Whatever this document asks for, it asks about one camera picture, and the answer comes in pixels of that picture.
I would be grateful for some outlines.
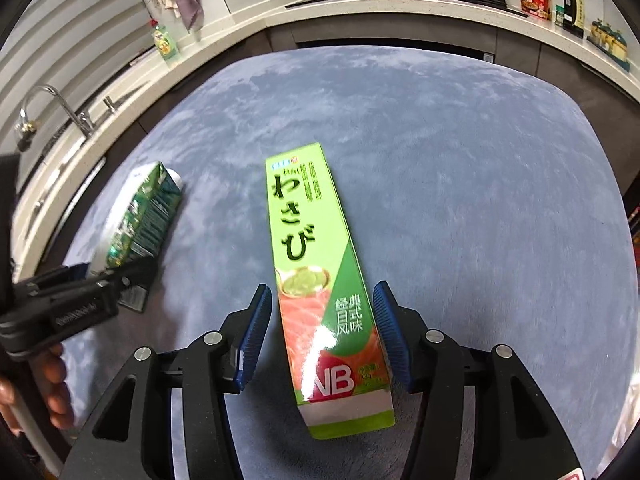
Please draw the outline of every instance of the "human hand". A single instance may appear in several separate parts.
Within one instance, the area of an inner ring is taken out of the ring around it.
[[[45,398],[51,414],[51,423],[59,430],[68,430],[73,426],[74,412],[71,408],[71,394],[65,384],[66,366],[60,358],[61,355],[62,345],[54,345],[38,358],[38,365],[45,379],[51,384],[51,390]],[[11,411],[14,402],[14,386],[0,376],[0,414],[13,434],[18,435],[21,428]]]

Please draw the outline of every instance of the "metal screw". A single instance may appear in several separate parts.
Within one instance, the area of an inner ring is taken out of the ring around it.
[[[143,346],[142,348],[138,348],[136,353],[133,354],[138,361],[144,361],[145,359],[149,359],[151,357],[151,348],[147,348]]]
[[[220,341],[222,341],[220,332],[209,332],[204,335],[204,342],[208,345],[217,345]]]
[[[503,359],[508,359],[513,355],[513,350],[511,350],[511,348],[507,345],[498,345],[495,348],[495,353],[497,353]]]
[[[439,330],[429,330],[424,336],[427,341],[432,343],[442,343],[444,341],[444,334]]]

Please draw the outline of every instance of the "green box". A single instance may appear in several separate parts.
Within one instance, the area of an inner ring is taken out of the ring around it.
[[[315,438],[395,423],[390,373],[320,144],[268,158],[278,302],[298,407]]]

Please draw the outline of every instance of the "marbled table surface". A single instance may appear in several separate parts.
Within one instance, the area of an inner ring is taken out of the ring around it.
[[[243,60],[129,155],[68,264],[91,259],[138,165],[161,160],[183,177],[186,196],[146,312],[122,312],[66,343],[79,424],[137,347],[186,346],[245,307],[259,283],[275,290],[264,161],[316,141],[369,290],[387,280],[401,304],[460,344],[512,345],[590,478],[618,420],[636,343],[636,268],[612,170],[587,119],[555,87],[412,49]],[[398,422],[389,430],[314,441],[295,407],[279,322],[274,315],[254,380],[226,400],[244,478],[398,479],[419,396],[394,388]],[[184,457],[176,463],[184,478]]]

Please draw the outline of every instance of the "chrome faucet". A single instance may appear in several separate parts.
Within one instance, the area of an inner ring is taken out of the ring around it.
[[[24,99],[22,99],[22,106],[20,107],[20,122],[16,124],[16,129],[18,130],[18,135],[20,137],[17,141],[18,150],[20,152],[25,152],[31,147],[31,141],[38,131],[36,123],[34,121],[30,121],[27,117],[27,105],[29,104],[31,99],[33,99],[33,96],[36,95],[36,93],[39,91],[47,92],[53,95],[53,97],[55,97],[60,106],[62,106],[63,110],[72,120],[72,122],[80,129],[82,134],[87,139],[91,136],[91,134],[94,132],[95,127],[91,122],[91,119],[86,114],[81,112],[76,115],[76,113],[71,109],[69,104],[62,97],[62,94],[60,94],[58,90],[53,88],[53,86],[36,85],[26,93]]]

